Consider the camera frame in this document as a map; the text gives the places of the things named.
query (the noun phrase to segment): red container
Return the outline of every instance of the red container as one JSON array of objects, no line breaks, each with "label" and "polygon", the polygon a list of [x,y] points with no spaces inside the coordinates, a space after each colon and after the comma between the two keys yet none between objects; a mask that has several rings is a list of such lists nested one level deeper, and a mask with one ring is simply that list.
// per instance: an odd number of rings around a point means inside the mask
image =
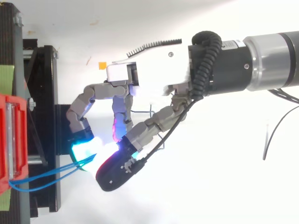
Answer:
[{"label": "red container", "polygon": [[[8,159],[7,105],[13,105],[13,164]],[[9,167],[13,167],[11,180],[21,180],[28,176],[27,154],[27,101],[20,97],[0,95],[0,195],[10,189]]]}]

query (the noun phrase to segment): blue wire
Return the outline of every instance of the blue wire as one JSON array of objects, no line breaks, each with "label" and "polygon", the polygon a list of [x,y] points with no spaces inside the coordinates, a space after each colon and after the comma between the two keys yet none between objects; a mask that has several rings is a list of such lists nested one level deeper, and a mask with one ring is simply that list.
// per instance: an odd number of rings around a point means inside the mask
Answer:
[{"label": "blue wire", "polygon": [[53,170],[50,170],[44,174],[40,174],[40,175],[37,175],[37,176],[33,176],[33,177],[30,177],[30,178],[26,178],[26,179],[23,179],[23,180],[17,180],[17,181],[10,181],[12,184],[22,184],[22,183],[26,183],[26,182],[31,182],[31,181],[34,181],[36,179],[39,179],[41,177],[46,177],[46,176],[50,176],[50,175],[54,175],[54,174],[57,174],[59,172],[62,172],[62,171],[66,171],[68,169],[71,169],[73,167],[77,167],[78,165],[85,165],[89,162],[91,162],[94,157],[95,157],[96,154],[94,155],[91,155],[90,157],[86,158],[86,159],[83,159],[83,160],[80,160],[80,161],[77,161],[77,162],[73,162],[73,163],[70,163],[68,165],[65,165],[65,166],[62,166],[60,168],[56,168],[56,169],[53,169]]},{"label": "blue wire", "polygon": [[47,183],[47,184],[45,184],[45,185],[43,185],[43,186],[41,186],[41,187],[38,187],[38,188],[33,188],[33,189],[21,189],[21,188],[16,187],[15,185],[13,185],[11,182],[8,182],[8,183],[9,183],[9,185],[10,185],[13,189],[15,189],[15,190],[17,190],[17,191],[20,191],[20,192],[33,192],[33,191],[37,191],[37,190],[44,189],[44,188],[46,188],[46,187],[48,187],[48,186],[51,186],[52,184],[55,184],[55,183],[61,181],[62,179],[66,178],[67,176],[69,176],[69,175],[75,173],[75,172],[76,172],[77,170],[79,170],[80,168],[81,168],[81,167],[78,167],[78,168],[76,168],[75,170],[69,172],[68,174],[66,174],[66,175],[64,175],[64,176],[62,176],[62,177],[60,177],[59,179],[54,180],[54,181],[52,181],[52,182],[50,182],[50,183]]}]

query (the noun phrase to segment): white casing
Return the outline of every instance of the white casing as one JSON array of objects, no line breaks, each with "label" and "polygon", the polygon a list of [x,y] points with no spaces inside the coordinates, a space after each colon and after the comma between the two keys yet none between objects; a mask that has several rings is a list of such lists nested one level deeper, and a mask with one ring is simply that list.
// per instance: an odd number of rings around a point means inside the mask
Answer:
[{"label": "white casing", "polygon": [[131,88],[134,96],[163,96],[168,85],[190,80],[188,46],[183,44],[154,47],[114,62],[107,67],[107,80],[128,80],[127,65],[132,63],[136,63],[139,82]]}]

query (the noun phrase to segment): white background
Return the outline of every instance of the white background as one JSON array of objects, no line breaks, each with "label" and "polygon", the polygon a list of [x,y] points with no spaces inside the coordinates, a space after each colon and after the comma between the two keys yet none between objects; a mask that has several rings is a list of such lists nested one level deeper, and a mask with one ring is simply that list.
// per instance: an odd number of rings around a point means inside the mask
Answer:
[{"label": "white background", "polygon": [[[98,62],[125,57],[144,43],[192,36],[202,30],[223,40],[299,30],[295,0],[13,0],[23,14],[23,38],[59,49],[60,104],[106,79]],[[297,88],[286,89],[299,96]],[[157,99],[155,110],[168,104]],[[134,109],[147,109],[136,99]],[[292,103],[266,91],[211,96],[187,119],[138,175],[106,193],[77,172],[61,182],[62,208],[33,224],[243,224],[299,223],[298,113],[277,130],[262,160],[270,131]],[[111,142],[111,101],[88,116],[92,129]],[[134,122],[147,118],[135,115]],[[70,162],[67,156],[61,163]]]}]

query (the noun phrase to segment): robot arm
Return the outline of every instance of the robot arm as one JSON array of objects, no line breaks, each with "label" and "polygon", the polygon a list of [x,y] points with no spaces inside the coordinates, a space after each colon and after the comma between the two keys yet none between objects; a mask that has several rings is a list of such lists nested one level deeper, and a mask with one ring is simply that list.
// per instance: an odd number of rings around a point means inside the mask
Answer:
[{"label": "robot arm", "polygon": [[138,161],[132,154],[140,152],[159,132],[171,133],[204,96],[299,85],[299,32],[251,36],[243,42],[221,42],[215,33],[201,32],[193,37],[193,45],[180,43],[156,42],[128,53],[127,60],[107,67],[109,83],[86,87],[71,105],[67,118],[72,132],[80,133],[78,138],[90,138],[93,135],[88,134],[91,130],[83,116],[95,99],[175,91],[172,106],[129,128],[118,142],[119,151],[99,168],[96,179],[103,190],[117,189],[136,174],[155,148]]}]

